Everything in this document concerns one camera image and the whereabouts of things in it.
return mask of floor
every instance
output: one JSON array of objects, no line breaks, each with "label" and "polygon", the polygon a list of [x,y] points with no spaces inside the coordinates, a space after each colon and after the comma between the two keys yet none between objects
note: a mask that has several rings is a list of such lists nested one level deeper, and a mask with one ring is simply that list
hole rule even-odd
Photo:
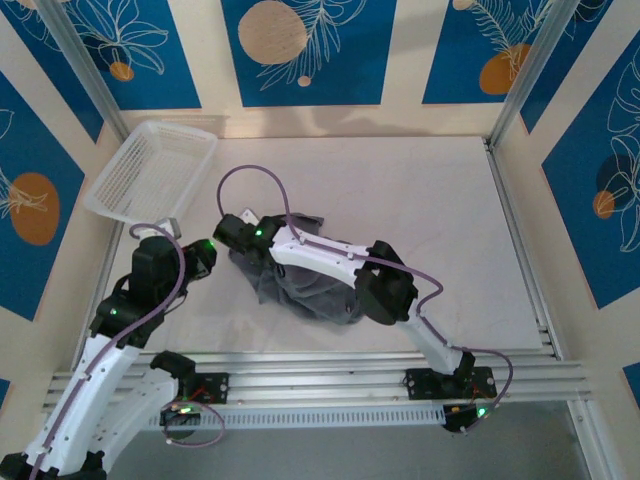
[{"label": "floor", "polygon": [[[359,245],[385,240],[445,292],[426,313],[454,342],[541,346],[502,207],[478,137],[222,140],[214,167],[181,220],[182,243],[210,237],[220,215],[215,192],[234,166],[272,169],[292,209],[326,218],[321,234]],[[283,213],[272,180],[241,172],[222,192],[226,211]],[[110,283],[128,273],[136,242],[123,237]],[[174,351],[412,351],[403,332],[363,319],[353,326],[305,321],[262,304],[218,245],[218,264],[192,284],[180,309],[147,349]],[[422,294],[432,291],[416,284]]]},{"label": "floor", "polygon": [[145,432],[129,444],[109,478],[578,480],[589,475],[566,405],[544,403],[506,404],[468,437],[438,426],[233,430],[214,447],[185,450],[166,445],[159,432]]}]

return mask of white table surface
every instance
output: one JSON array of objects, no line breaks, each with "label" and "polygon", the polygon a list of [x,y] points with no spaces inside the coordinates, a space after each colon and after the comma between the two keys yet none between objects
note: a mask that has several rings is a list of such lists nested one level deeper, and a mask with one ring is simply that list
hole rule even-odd
[{"label": "white table surface", "polygon": [[[229,169],[253,163],[284,182],[293,211],[325,217],[321,234],[358,245],[391,244],[445,291],[428,315],[459,345],[541,346],[538,330],[484,146],[477,137],[221,140],[214,166],[180,220],[186,245],[210,238],[220,214],[216,187]],[[225,211],[284,213],[272,180],[255,171],[232,176]],[[125,232],[109,279],[130,271],[137,241]],[[356,325],[302,320],[257,297],[217,245],[208,278],[190,286],[147,349],[182,352],[411,351],[402,332],[364,318]],[[433,287],[420,279],[421,294]]]}]

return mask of metal vent grille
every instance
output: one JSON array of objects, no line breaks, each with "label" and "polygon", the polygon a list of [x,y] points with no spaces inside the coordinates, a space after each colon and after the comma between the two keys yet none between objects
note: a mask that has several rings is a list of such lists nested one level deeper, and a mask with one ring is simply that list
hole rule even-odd
[{"label": "metal vent grille", "polygon": [[[220,410],[227,429],[257,430],[277,428],[319,427],[381,427],[400,425],[443,425],[444,410],[441,406],[409,405],[398,407],[367,408],[300,408],[300,409],[226,409]],[[196,420],[171,430],[209,430],[219,426],[219,420],[202,415]],[[159,430],[160,417],[149,419],[146,430]]]}]

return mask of white plastic basket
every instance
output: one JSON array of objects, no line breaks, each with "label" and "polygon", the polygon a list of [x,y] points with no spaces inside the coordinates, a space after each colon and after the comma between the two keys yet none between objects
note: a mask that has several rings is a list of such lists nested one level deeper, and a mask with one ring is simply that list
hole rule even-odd
[{"label": "white plastic basket", "polygon": [[84,205],[128,224],[179,220],[213,164],[217,142],[197,128],[143,122],[102,170]]}]

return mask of gray towel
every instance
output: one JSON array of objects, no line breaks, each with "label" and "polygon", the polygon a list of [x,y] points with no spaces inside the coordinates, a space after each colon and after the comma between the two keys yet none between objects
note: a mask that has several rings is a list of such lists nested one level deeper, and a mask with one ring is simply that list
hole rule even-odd
[{"label": "gray towel", "polygon": [[[312,235],[320,233],[324,218],[300,213],[292,216],[299,229]],[[260,303],[276,301],[301,318],[339,325],[356,323],[362,318],[355,290],[334,278],[290,265],[263,268],[231,250],[229,258],[247,277]]]}]

